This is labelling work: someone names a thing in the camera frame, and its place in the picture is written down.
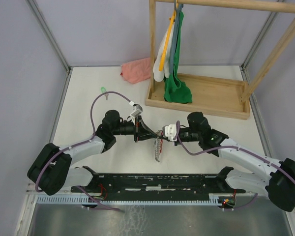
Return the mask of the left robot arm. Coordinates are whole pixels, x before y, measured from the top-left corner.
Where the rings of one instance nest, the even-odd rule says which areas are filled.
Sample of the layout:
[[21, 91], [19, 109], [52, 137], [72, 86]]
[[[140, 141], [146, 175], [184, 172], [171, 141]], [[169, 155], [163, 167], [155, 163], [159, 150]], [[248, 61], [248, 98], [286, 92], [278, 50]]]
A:
[[95, 173], [87, 167], [73, 169], [71, 166], [89, 156], [108, 151], [116, 143], [117, 135], [133, 136], [135, 142], [149, 139], [172, 142], [177, 140], [177, 126], [167, 125], [157, 134], [146, 126], [141, 116], [126, 121], [118, 111], [109, 110], [88, 139], [67, 147], [46, 144], [29, 168], [27, 177], [35, 183], [38, 192], [45, 192], [49, 196], [68, 186], [82, 186], [93, 192], [99, 186]]

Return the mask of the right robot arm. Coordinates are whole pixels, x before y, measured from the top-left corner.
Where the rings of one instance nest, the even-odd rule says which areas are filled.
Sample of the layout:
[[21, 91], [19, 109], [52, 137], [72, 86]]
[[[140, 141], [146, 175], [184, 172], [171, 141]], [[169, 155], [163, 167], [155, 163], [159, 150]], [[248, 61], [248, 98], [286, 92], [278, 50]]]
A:
[[281, 210], [291, 212], [295, 208], [295, 161], [286, 158], [280, 161], [248, 150], [228, 135], [212, 129], [201, 112], [192, 112], [187, 117], [188, 127], [180, 122], [166, 129], [170, 141], [183, 145], [198, 142], [203, 153], [232, 161], [249, 172], [230, 168], [226, 175], [216, 179], [216, 188], [221, 192], [242, 189], [266, 196]]

